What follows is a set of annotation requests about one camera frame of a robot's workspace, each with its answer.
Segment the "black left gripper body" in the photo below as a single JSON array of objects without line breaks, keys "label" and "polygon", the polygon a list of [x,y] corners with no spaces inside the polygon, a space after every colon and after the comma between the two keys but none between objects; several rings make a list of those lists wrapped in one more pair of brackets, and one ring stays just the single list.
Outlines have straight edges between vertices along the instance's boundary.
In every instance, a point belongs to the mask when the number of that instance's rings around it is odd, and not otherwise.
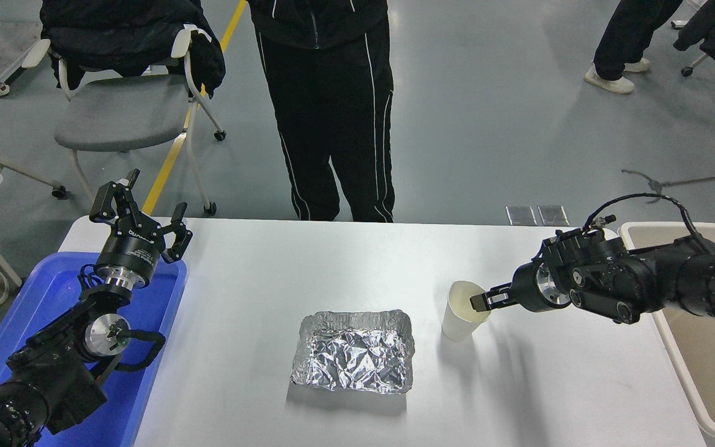
[{"label": "black left gripper body", "polygon": [[124,267],[138,275],[152,275],[164,249],[159,228],[159,223],[149,217],[117,219],[97,258],[96,271]]}]

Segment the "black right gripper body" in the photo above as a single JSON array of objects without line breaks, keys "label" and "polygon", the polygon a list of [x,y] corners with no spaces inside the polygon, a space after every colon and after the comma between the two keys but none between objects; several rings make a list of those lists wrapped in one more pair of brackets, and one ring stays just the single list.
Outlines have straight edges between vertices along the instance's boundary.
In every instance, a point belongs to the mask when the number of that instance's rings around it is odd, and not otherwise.
[{"label": "black right gripper body", "polygon": [[516,269],[511,280],[510,297],[529,312],[540,312],[540,293],[536,282],[538,265],[526,263]]}]

